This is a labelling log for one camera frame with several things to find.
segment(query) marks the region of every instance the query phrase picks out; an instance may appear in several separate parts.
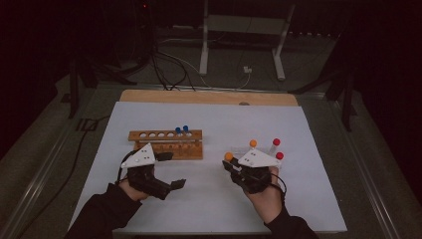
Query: white triangular marker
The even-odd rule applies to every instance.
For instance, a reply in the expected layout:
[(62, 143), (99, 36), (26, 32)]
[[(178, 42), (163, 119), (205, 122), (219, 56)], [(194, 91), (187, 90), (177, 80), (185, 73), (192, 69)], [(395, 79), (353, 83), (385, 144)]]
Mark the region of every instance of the white triangular marker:
[(150, 164), (155, 164), (155, 156), (151, 143), (148, 143), (137, 153), (130, 156), (125, 162), (123, 162), (121, 164), (121, 168), (145, 166)]
[(255, 148), (239, 159), (239, 164), (249, 167), (279, 166), (282, 162)]

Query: black sleeve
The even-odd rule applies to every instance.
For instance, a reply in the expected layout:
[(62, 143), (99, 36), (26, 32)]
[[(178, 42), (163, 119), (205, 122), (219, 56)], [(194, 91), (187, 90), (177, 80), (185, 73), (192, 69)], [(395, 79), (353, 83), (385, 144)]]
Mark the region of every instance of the black sleeve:
[(317, 239), (317, 235), (302, 217), (289, 215), (283, 205), (282, 212), (269, 224), (265, 224), (273, 233), (273, 238), (283, 239)]
[(84, 205), (65, 239), (112, 238), (112, 230), (125, 227), (142, 204), (133, 201), (117, 185), (93, 195)]

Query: hand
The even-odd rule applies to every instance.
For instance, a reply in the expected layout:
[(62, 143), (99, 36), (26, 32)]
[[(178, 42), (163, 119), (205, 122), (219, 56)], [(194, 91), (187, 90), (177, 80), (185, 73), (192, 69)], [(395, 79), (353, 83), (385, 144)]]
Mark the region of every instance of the hand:
[(145, 200), (149, 194), (138, 191), (129, 185), (127, 178), (122, 180), (118, 186), (129, 196), (133, 201)]
[[(279, 175), (279, 169), (270, 167), (270, 173)], [(271, 176), (271, 183), (280, 186), (278, 178)], [(265, 223), (272, 222), (282, 212), (282, 194), (281, 191), (273, 186), (268, 186), (264, 191), (250, 194), (245, 191), (246, 196), (251, 200), (258, 212), (258, 215)]]

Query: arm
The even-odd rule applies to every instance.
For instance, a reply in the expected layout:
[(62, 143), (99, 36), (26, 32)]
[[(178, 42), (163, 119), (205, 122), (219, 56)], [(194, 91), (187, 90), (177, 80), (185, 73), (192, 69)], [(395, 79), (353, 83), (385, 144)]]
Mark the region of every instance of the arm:
[[(279, 175), (279, 170), (276, 167), (270, 167), (270, 172)], [(272, 176), (272, 183), (279, 185), (276, 176)], [(281, 191), (277, 188), (269, 186), (263, 192), (255, 194), (245, 192), (245, 194), (263, 219), (264, 225), (273, 233), (274, 238), (317, 238), (303, 218), (289, 215)]]
[(128, 185), (109, 184), (104, 194), (93, 195), (84, 205), (65, 239), (112, 238), (111, 231), (124, 227), (142, 205), (147, 194)]

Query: dark background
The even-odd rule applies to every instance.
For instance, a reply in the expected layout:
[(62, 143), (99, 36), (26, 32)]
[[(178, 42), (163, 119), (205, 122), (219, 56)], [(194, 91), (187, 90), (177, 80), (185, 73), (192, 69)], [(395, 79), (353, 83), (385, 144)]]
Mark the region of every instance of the dark background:
[[(146, 2), (159, 27), (202, 24), (202, 1)], [(417, 1), (296, 1), (291, 24), (294, 35), (330, 35), (338, 42), (324, 71), (354, 66), (354, 88), (384, 135), (410, 186), (422, 201), (419, 170), (421, 107), (418, 50), (421, 8)], [(11, 145), (56, 96), (54, 83), (69, 73), (69, 59), (77, 51), (104, 63), (118, 63), (112, 29), (123, 20), (110, 9), (116, 1), (2, 1), (0, 7), (1, 150)], [(278, 15), (282, 1), (210, 1), (214, 12)], [(272, 11), (261, 11), (274, 5)]]

